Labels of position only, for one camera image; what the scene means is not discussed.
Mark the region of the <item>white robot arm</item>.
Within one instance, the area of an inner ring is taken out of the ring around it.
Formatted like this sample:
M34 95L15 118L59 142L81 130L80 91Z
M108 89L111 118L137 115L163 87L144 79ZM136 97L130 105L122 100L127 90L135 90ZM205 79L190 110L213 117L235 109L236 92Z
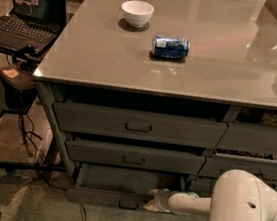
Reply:
M155 188L151 194L144 204L150 212L206 214L209 221L277 221L277 192L247 171L226 171L209 198L167 188Z

